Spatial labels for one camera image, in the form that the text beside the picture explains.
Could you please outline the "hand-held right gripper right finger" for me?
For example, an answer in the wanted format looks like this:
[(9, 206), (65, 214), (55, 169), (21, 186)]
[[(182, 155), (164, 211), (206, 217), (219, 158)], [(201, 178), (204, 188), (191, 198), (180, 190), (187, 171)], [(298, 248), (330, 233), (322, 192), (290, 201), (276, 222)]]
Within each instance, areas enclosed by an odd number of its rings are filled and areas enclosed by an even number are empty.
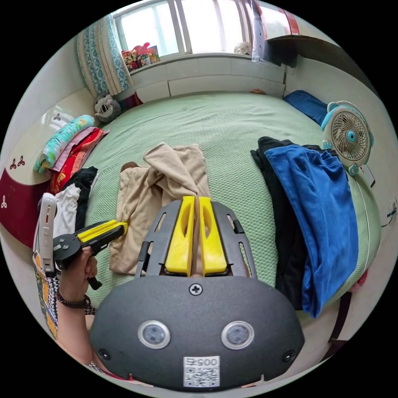
[(223, 274), (227, 269), (227, 262), (209, 197), (199, 198), (199, 223), (203, 276)]

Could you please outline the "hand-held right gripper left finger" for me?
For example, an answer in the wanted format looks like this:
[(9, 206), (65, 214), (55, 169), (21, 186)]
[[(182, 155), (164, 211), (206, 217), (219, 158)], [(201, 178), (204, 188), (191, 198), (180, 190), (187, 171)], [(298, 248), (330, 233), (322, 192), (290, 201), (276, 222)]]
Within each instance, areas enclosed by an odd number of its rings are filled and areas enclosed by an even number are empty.
[(176, 222), (165, 261), (168, 273), (191, 276), (194, 208), (194, 196), (184, 196), (178, 204)]

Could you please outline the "person's left hand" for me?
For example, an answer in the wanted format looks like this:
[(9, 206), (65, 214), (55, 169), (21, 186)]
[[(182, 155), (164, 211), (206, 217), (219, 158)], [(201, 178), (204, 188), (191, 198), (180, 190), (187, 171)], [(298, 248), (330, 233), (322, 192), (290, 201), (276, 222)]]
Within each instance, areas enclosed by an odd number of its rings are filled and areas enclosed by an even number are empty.
[(97, 275), (97, 260), (90, 247), (83, 248), (67, 269), (62, 270), (59, 293), (69, 302), (80, 302), (85, 298), (89, 278)]

